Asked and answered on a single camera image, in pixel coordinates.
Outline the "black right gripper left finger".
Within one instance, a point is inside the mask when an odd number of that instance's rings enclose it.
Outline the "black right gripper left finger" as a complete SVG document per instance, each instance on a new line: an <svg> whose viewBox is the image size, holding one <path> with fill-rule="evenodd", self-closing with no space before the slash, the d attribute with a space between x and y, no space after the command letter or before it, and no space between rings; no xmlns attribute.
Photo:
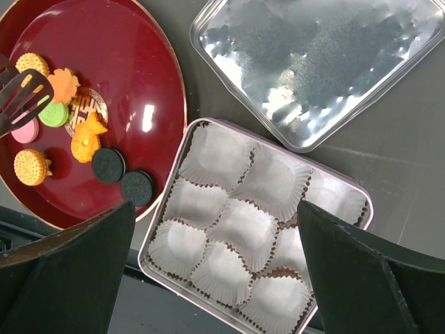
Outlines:
<svg viewBox="0 0 445 334"><path fill-rule="evenodd" d="M136 223L124 202L1 253L2 333L106 333Z"/></svg>

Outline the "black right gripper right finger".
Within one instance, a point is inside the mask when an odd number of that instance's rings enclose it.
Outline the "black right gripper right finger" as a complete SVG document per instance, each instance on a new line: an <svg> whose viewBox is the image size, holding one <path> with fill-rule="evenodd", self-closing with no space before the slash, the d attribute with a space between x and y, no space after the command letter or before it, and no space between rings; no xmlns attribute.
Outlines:
<svg viewBox="0 0 445 334"><path fill-rule="evenodd" d="M444 261L303 200L298 228L326 333L443 333Z"/></svg>

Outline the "yellow round sandwich cookie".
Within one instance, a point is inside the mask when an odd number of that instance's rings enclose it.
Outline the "yellow round sandwich cookie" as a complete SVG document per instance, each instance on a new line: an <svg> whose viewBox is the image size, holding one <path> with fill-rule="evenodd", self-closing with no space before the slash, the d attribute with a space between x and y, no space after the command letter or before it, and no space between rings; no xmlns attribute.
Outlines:
<svg viewBox="0 0 445 334"><path fill-rule="evenodd" d="M52 176L50 165L45 153L34 149L20 150L14 158L15 175L27 186L37 186Z"/></svg>

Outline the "green round cookie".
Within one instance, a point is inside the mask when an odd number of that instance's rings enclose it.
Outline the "green round cookie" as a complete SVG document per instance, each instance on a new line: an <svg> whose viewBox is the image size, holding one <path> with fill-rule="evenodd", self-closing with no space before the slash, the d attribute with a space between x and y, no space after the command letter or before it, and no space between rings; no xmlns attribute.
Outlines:
<svg viewBox="0 0 445 334"><path fill-rule="evenodd" d="M62 127L69 118L68 106L50 102L38 115L40 121L48 127Z"/></svg>

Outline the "orange flower cookie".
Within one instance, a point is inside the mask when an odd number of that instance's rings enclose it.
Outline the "orange flower cookie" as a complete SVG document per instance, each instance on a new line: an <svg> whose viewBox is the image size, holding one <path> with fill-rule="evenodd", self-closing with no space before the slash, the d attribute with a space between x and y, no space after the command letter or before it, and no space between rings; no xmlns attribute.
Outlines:
<svg viewBox="0 0 445 334"><path fill-rule="evenodd" d="M68 106L76 97L77 89L81 86L78 77L69 69L56 69L47 77L54 90L54 103L63 103Z"/></svg>

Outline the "silver tin lid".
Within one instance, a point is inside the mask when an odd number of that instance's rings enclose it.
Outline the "silver tin lid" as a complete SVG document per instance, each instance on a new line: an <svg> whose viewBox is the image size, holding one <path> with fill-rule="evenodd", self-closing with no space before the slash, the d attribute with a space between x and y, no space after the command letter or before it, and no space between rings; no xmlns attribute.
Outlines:
<svg viewBox="0 0 445 334"><path fill-rule="evenodd" d="M443 1L209 1L191 44L286 148L306 153L444 39Z"/></svg>

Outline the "yellow round biscuit cookie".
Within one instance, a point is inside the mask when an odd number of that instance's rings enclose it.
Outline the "yellow round biscuit cookie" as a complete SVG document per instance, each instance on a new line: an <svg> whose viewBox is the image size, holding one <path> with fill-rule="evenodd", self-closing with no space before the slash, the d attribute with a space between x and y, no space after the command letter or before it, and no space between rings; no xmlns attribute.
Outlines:
<svg viewBox="0 0 445 334"><path fill-rule="evenodd" d="M23 72L27 69L37 70L44 77L49 75L49 66L42 56L36 53L22 54L16 61L15 67L19 72Z"/></svg>

